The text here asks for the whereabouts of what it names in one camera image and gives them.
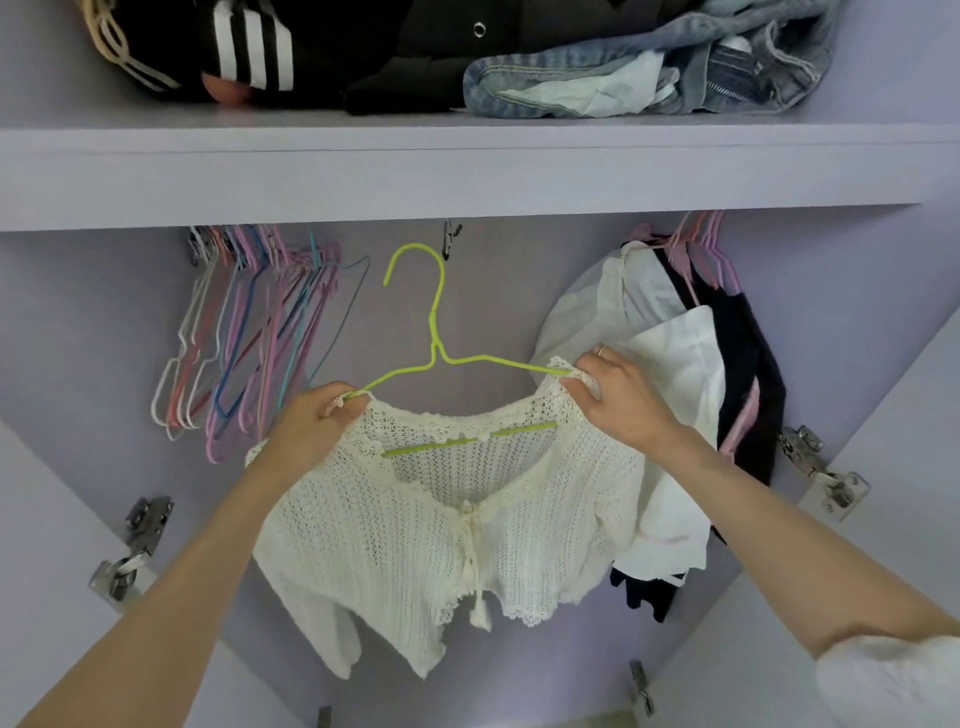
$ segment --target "white stripe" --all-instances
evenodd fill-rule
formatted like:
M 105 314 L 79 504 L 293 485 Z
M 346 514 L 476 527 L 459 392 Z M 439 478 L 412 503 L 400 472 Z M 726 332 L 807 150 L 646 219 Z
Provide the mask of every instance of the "white stripe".
M 271 0 L 260 0 L 260 7 L 274 19 L 274 35 L 276 36 L 276 79 L 278 89 L 292 91 L 294 89 L 294 39 L 280 19 L 276 16 L 274 4 Z
M 263 47 L 263 22 L 260 13 L 244 9 L 247 23 L 247 53 L 250 56 L 250 85 L 253 88 L 267 87 L 267 51 Z
M 233 47 L 233 30 L 230 28 L 232 16 L 233 0 L 220 0 L 213 9 L 213 31 L 220 54 L 220 78 L 224 81 L 237 80 L 237 53 Z

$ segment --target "wire hanger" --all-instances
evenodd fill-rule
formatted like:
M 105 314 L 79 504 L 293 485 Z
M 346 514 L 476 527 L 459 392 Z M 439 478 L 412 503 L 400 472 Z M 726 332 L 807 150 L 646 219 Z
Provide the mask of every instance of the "wire hanger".
M 396 266 L 397 259 L 407 251 L 412 250 L 424 251 L 425 253 L 432 255 L 434 260 L 437 261 L 437 265 L 440 267 L 440 282 L 437 285 L 437 293 L 434 294 L 433 305 L 430 306 L 430 316 L 427 319 L 430 326 L 430 361 L 427 364 L 420 364 L 416 367 L 402 367 L 400 369 L 394 369 L 392 372 L 388 372 L 384 376 L 375 379 L 363 389 L 359 389 L 352 393 L 352 397 L 357 397 L 360 394 L 369 392 L 373 387 L 377 386 L 378 384 L 383 384 L 383 382 L 387 381 L 388 379 L 393 379 L 395 376 L 412 374 L 414 372 L 426 372 L 430 369 L 433 369 L 434 365 L 437 363 L 437 352 L 440 352 L 441 358 L 447 364 L 469 364 L 474 361 L 491 361 L 494 364 L 503 364 L 507 367 L 525 369 L 528 372 L 543 372 L 545 374 L 556 376 L 567 376 L 570 374 L 569 369 L 549 369 L 547 367 L 538 367 L 534 366 L 533 364 L 523 364 L 518 361 L 502 359 L 499 356 L 490 356 L 489 354 L 484 353 L 477 354 L 475 356 L 464 356 L 461 358 L 450 356 L 446 352 L 444 342 L 440 340 L 440 333 L 437 331 L 437 309 L 440 307 L 440 296 L 443 294 L 444 286 L 446 284 L 446 268 L 444 266 L 444 259 L 440 257 L 440 254 L 438 254 L 433 248 L 423 245 L 423 243 L 407 243 L 406 245 L 401 246 L 390 259 L 390 265 L 387 268 L 387 275 L 383 279 L 383 285 L 384 287 L 390 285 L 390 278 L 394 274 L 394 266 Z

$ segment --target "black and white striped fabric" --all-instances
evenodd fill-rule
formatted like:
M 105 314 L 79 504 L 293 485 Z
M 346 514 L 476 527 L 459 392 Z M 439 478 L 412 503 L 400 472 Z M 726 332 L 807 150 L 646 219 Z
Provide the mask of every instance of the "black and white striped fabric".
M 216 0 L 210 5 L 201 22 L 212 31 L 215 75 L 260 90 L 294 90 L 294 41 L 272 0 Z

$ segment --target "yellow-green wire hanger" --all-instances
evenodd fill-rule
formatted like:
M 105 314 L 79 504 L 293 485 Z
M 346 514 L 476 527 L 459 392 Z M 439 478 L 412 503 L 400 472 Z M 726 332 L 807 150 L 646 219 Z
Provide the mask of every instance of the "yellow-green wire hanger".
M 394 256 L 390 259 L 390 265 L 387 267 L 387 275 L 383 279 L 384 287 L 390 285 L 390 278 L 394 274 L 394 267 L 396 266 L 396 261 L 400 258 L 401 255 L 411 250 L 421 250 L 425 253 L 429 253 L 433 256 L 433 259 L 437 261 L 437 266 L 440 268 L 440 282 L 437 285 L 437 293 L 433 297 L 433 305 L 430 306 L 430 316 L 427 319 L 427 322 L 430 326 L 430 361 L 427 364 L 421 364 L 415 367 L 402 367 L 400 369 L 394 369 L 392 372 L 388 372 L 384 376 L 375 379 L 370 384 L 368 384 L 363 389 L 357 390 L 356 395 L 359 395 L 363 392 L 369 392 L 373 387 L 378 384 L 383 384 L 383 382 L 388 379 L 392 379 L 397 375 L 407 375 L 414 372 L 426 372 L 427 370 L 433 369 L 434 365 L 437 363 L 437 352 L 440 353 L 440 357 L 447 364 L 469 364 L 474 361 L 492 361 L 495 364 L 503 364 L 507 367 L 515 367 L 517 369 L 525 369 L 529 372 L 543 372 L 544 374 L 554 375 L 554 376 L 567 376 L 570 374 L 568 369 L 552 369 L 549 367 L 538 367 L 533 364 L 524 364 L 519 361 L 511 361 L 510 359 L 503 359 L 499 356 L 490 356 L 489 354 L 477 354 L 475 356 L 464 356 L 460 358 L 454 358 L 446 352 L 444 347 L 444 342 L 440 339 L 440 333 L 437 330 L 437 309 L 440 307 L 440 296 L 444 292 L 444 286 L 446 284 L 446 267 L 444 265 L 444 259 L 440 257 L 440 254 L 437 253 L 433 248 L 430 248 L 423 243 L 407 243 L 404 246 L 401 246 L 396 250 Z M 518 432 L 529 432 L 539 429 L 547 429 L 548 427 L 556 427 L 557 423 L 542 423 L 540 425 L 530 425 L 526 427 L 510 427 L 507 429 L 497 430 L 492 432 L 493 436 L 501 435 L 510 435 Z M 462 445 L 464 443 L 473 442 L 476 438 L 460 438 L 457 440 L 447 440 L 445 443 L 427 443 L 425 445 L 414 445 L 410 448 L 397 448 L 385 450 L 383 452 L 384 457 L 394 457 L 396 455 L 408 454 L 410 452 L 419 452 L 422 450 L 434 449 L 434 448 L 445 448 L 453 445 Z

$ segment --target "hand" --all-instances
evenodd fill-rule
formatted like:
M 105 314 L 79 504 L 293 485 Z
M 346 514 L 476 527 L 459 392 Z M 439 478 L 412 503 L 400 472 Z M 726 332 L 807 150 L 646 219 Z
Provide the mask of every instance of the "hand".
M 613 439 L 654 456 L 661 443 L 684 431 L 640 368 L 610 347 L 594 347 L 577 359 L 577 369 L 597 380 L 600 399 L 580 379 L 564 378 L 561 385 L 590 423 Z
M 335 381 L 294 397 L 280 412 L 267 444 L 248 468 L 276 483 L 286 493 L 294 483 L 323 462 L 344 430 L 360 417 L 370 397 L 347 400 L 343 408 L 324 416 L 330 403 L 356 387 Z

